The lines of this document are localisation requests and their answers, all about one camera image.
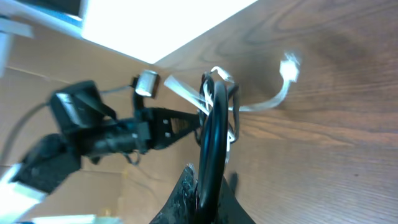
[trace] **black plastic part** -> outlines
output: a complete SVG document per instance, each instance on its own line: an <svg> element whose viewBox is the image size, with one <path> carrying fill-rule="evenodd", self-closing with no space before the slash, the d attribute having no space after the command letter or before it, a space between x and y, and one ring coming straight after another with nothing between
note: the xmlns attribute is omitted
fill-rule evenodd
<svg viewBox="0 0 398 224"><path fill-rule="evenodd" d="M218 198L218 213L215 223L255 224L236 200L234 192L228 186L224 177L221 184L220 196Z"/></svg>
<svg viewBox="0 0 398 224"><path fill-rule="evenodd" d="M131 80L131 85L130 86L135 88L137 86L138 79L139 79L139 76L138 77L133 77L132 80Z"/></svg>
<svg viewBox="0 0 398 224"><path fill-rule="evenodd" d="M186 167L166 204L150 224L193 223L195 215L195 178L190 167Z"/></svg>
<svg viewBox="0 0 398 224"><path fill-rule="evenodd" d="M211 139L211 123L213 122L213 111L210 111L209 117L206 120L206 125L202 129L201 138L201 148L199 156L199 173L198 173L198 192L203 189L203 184L205 183L205 173L208 161L208 155L210 150L210 139Z"/></svg>
<svg viewBox="0 0 398 224"><path fill-rule="evenodd" d="M91 97L91 95L89 95L87 92L81 91L77 94L74 94L74 96L77 99L81 100L83 103L85 103L90 108L101 113L102 115L109 116L110 118L112 118L115 121L118 120L116 112L112 108L108 107L101 100Z"/></svg>
<svg viewBox="0 0 398 224"><path fill-rule="evenodd" d="M22 160L12 179L51 194L70 174L80 170L80 155L67 147L59 134L43 137Z"/></svg>
<svg viewBox="0 0 398 224"><path fill-rule="evenodd" d="M99 157L112 153L130 154L135 149L149 150L139 138L146 131L148 130L141 131L137 121L129 118L117 123L110 120L99 127L81 129L71 134L70 139L82 156L95 162Z"/></svg>
<svg viewBox="0 0 398 224"><path fill-rule="evenodd" d="M222 82L216 82L211 123L211 134L207 157L200 158L199 176L203 175L203 183L198 188L198 205L195 223L211 223L218 211L218 196L220 194L226 159L226 138L228 133L228 94Z"/></svg>
<svg viewBox="0 0 398 224"><path fill-rule="evenodd" d="M197 114L164 108L148 110L153 115L153 120L149 122L151 129L156 130L151 139L153 149L165 149L200 127Z"/></svg>
<svg viewBox="0 0 398 224"><path fill-rule="evenodd" d="M230 130L232 130L235 140L232 143L235 143L239 139L239 86L238 85L232 85L228 87L228 99L230 100L232 98L232 104L233 104L233 119L234 119L234 126L235 129L232 128L232 126L229 127Z"/></svg>
<svg viewBox="0 0 398 224"><path fill-rule="evenodd" d="M58 93L70 96L72 101L71 105L75 108L76 116L81 121L80 124L76 124L72 121L70 115L67 113L67 109L58 97ZM62 134L68 135L70 132L74 132L77 129L98 126L105 117L103 113L95 110L92 106L87 105L84 101L81 101L75 96L82 93L90 96L91 101L101 103L100 94L93 81L84 81L57 90L49 99L49 107Z"/></svg>
<svg viewBox="0 0 398 224"><path fill-rule="evenodd" d="M152 92L152 96L151 96L152 99L156 98L157 91L159 90L159 85L160 85L160 75L157 74L155 84L154 84L154 91Z"/></svg>
<svg viewBox="0 0 398 224"><path fill-rule="evenodd" d="M200 84L199 94L201 94L202 96L205 95L205 90L203 89L205 82L207 82L208 90L210 91L210 95L214 96L214 81L211 78L210 73L207 73L207 72L201 76L201 84ZM198 110L198 115L199 115L200 125L203 127L205 125L207 115L202 110ZM196 139L197 144L200 146L202 137L196 131L195 131L195 139Z"/></svg>
<svg viewBox="0 0 398 224"><path fill-rule="evenodd" d="M102 159L101 156L89 158L89 160L90 160L94 165L98 165L98 164L100 163L101 159Z"/></svg>
<svg viewBox="0 0 398 224"><path fill-rule="evenodd" d="M136 93L136 91L132 94L132 107L134 110L134 117L141 120L141 110L145 109L144 97Z"/></svg>
<svg viewBox="0 0 398 224"><path fill-rule="evenodd" d="M194 223L196 207L196 184L194 171L187 166L169 199L150 222L150 224ZM225 178L221 180L219 200L216 206L218 213L212 223L222 224L252 224L254 221L244 211L236 200L233 191L228 186Z"/></svg>
<svg viewBox="0 0 398 224"><path fill-rule="evenodd" d="M238 173L233 172L229 175L228 183L229 187L231 188L232 193L235 195L236 191L238 190Z"/></svg>

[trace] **black cable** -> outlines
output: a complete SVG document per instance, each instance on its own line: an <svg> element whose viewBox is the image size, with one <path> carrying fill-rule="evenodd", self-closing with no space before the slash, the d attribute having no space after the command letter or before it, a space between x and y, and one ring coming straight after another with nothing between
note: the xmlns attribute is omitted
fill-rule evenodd
<svg viewBox="0 0 398 224"><path fill-rule="evenodd" d="M201 146L198 204L194 223L211 223L215 219L225 168L226 138L228 135L228 94L222 82L215 83L213 99L213 109L205 124L204 140Z"/></svg>
<svg viewBox="0 0 398 224"><path fill-rule="evenodd" d="M200 84L200 89L199 89L199 94L201 96L205 95L205 90L204 90L204 85L207 83L207 89L210 92L210 95L214 97L214 87L215 83L211 77L212 73L204 73L201 78L201 84ZM232 127L231 123L228 123L228 129L231 130L231 132L235 136L235 140L231 142L231 144L235 143L238 138L239 138L239 85L233 84L228 87L228 99L230 100L232 98L233 101L233 107L232 107L232 112L233 112L233 119L234 119L234 128ZM200 124L202 126L201 130L199 133L203 132L203 126L205 124L205 121L208 119L207 115L202 111L198 110L198 115L200 119ZM200 146L201 145L201 134L199 134L196 130L194 131L195 134L195 140L197 144Z"/></svg>
<svg viewBox="0 0 398 224"><path fill-rule="evenodd" d="M21 117L18 122L12 127L11 132L8 134L6 138L6 142L4 143L4 147L2 150L2 154L0 155L0 166L5 165L4 163L7 161L7 158L9 156L9 153L11 152L12 146L14 145L14 142L21 131L21 129L24 127L26 122L35 115L39 110L47 106L46 103L41 103L34 108L30 109L23 117Z"/></svg>

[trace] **wooden table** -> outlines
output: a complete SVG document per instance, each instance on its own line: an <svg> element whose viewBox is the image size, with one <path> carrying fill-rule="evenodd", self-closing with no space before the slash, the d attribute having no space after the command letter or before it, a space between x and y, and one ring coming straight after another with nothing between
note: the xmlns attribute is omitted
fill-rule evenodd
<svg viewBox="0 0 398 224"><path fill-rule="evenodd" d="M194 87L219 65L246 105L279 91L289 49L303 64L288 97L241 113L226 171L241 205L257 223L398 223L396 0L258 1L156 65Z"/></svg>

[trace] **white cable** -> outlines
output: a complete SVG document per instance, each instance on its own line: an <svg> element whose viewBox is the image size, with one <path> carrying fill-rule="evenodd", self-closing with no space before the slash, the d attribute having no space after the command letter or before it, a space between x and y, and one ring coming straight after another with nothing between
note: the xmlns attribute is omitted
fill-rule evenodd
<svg viewBox="0 0 398 224"><path fill-rule="evenodd" d="M279 73L282 76L284 82L282 88L270 100L264 101L262 103L255 103L252 105L246 105L239 107L239 111L250 112L250 111L263 111L274 108L278 106L287 96L289 92L290 84L297 81L297 77L300 73L301 59L298 58L293 52L285 52L284 58L280 62ZM217 74L226 82L234 83L233 77L224 69L219 66L215 66L211 69L211 72L217 71ZM209 115L210 106L213 106L213 97L208 89L207 82L203 84L204 97L201 96L196 90L187 85L180 80L177 80L172 75L169 76L164 85L173 90L176 94L188 100L190 103L194 104L199 110L202 110L205 114ZM235 135L232 130L228 130L227 137L227 156L226 163L229 159L230 144L235 140Z"/></svg>

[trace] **white object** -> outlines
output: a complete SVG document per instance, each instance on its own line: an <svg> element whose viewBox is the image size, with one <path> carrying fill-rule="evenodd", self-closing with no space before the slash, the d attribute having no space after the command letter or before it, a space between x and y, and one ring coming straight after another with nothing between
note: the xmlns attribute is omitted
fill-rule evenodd
<svg viewBox="0 0 398 224"><path fill-rule="evenodd" d="M141 96L153 97L158 74L151 70L144 70L139 75L136 93Z"/></svg>
<svg viewBox="0 0 398 224"><path fill-rule="evenodd" d="M7 65L14 35L33 38L32 28L20 22L0 18L0 78Z"/></svg>
<svg viewBox="0 0 398 224"><path fill-rule="evenodd" d="M223 22L256 0L90 0L84 39L147 63Z"/></svg>
<svg viewBox="0 0 398 224"><path fill-rule="evenodd" d="M265 102L241 106L239 107L239 111L263 111L278 106L287 96L291 82L297 81L297 77L300 73L300 63L301 59L298 58L294 53L286 52L284 54L284 59L280 62L279 73L284 79L284 83L282 85L282 88L280 89L280 92L278 92L275 97ZM218 75L224 81L234 83L233 77L226 70L222 69L221 67L215 66L211 69L211 72L214 71L217 71ZM205 114L209 114L209 107L213 106L213 97L210 95L207 83L203 84L203 91L205 93L205 96L201 96L199 92L194 90L186 83L174 78L172 75L165 80L164 85L173 90L176 94L180 95L182 98L188 100L190 103L199 108L199 110L202 110ZM228 130L226 163L229 159L231 142L233 142L234 140L234 134L231 132L231 130Z"/></svg>
<svg viewBox="0 0 398 224"><path fill-rule="evenodd" d="M33 218L35 224L123 224L119 218L96 217L96 215L65 215Z"/></svg>
<svg viewBox="0 0 398 224"><path fill-rule="evenodd" d="M0 224L18 221L47 196L19 182L10 182L20 168L21 164L13 165L0 180Z"/></svg>
<svg viewBox="0 0 398 224"><path fill-rule="evenodd" d="M58 217L33 218L35 224L93 224L95 215L66 215Z"/></svg>

